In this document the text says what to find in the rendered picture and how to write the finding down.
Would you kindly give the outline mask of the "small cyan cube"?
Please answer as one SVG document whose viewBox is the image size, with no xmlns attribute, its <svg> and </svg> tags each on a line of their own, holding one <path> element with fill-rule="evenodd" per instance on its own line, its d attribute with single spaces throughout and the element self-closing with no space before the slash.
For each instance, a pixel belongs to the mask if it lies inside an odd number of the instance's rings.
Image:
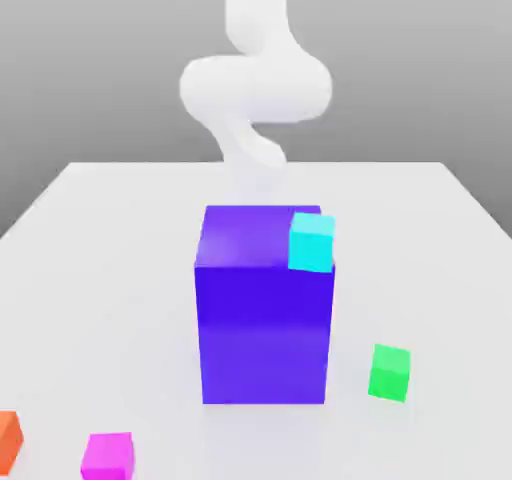
<svg viewBox="0 0 512 480">
<path fill-rule="evenodd" d="M 333 270 L 335 218 L 296 212 L 289 230 L 288 268 L 315 273 Z"/>
</svg>

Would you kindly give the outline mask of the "large purple box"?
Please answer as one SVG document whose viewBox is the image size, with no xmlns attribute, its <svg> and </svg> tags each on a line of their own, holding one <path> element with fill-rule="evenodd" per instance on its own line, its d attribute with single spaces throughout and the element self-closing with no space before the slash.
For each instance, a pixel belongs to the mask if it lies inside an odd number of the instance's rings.
<svg viewBox="0 0 512 480">
<path fill-rule="evenodd" d="M 288 266 L 297 213 L 318 205 L 209 205 L 194 263 L 206 404 L 325 400 L 334 271 Z"/>
</svg>

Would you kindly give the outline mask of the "small green cube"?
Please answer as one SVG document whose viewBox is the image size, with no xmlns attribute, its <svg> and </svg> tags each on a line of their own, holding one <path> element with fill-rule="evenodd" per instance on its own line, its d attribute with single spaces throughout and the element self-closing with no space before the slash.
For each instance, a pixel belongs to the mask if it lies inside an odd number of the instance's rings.
<svg viewBox="0 0 512 480">
<path fill-rule="evenodd" d="M 409 350 L 375 344 L 368 394 L 404 403 L 409 386 L 410 365 Z"/>
</svg>

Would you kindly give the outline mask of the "small magenta cube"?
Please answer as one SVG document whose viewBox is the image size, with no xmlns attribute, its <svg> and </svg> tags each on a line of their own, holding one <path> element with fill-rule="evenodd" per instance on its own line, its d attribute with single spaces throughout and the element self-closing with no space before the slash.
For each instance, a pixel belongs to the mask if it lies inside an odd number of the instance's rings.
<svg viewBox="0 0 512 480">
<path fill-rule="evenodd" d="M 83 480 L 132 480 L 135 451 L 131 432 L 89 436 L 81 462 Z"/>
</svg>

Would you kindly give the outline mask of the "small orange cube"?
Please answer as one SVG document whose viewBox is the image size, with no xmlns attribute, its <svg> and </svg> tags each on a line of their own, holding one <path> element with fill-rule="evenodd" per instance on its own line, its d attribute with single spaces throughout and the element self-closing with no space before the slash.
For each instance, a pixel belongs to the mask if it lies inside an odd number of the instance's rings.
<svg viewBox="0 0 512 480">
<path fill-rule="evenodd" d="M 7 476 L 24 442 L 18 414 L 0 411 L 0 476 Z"/>
</svg>

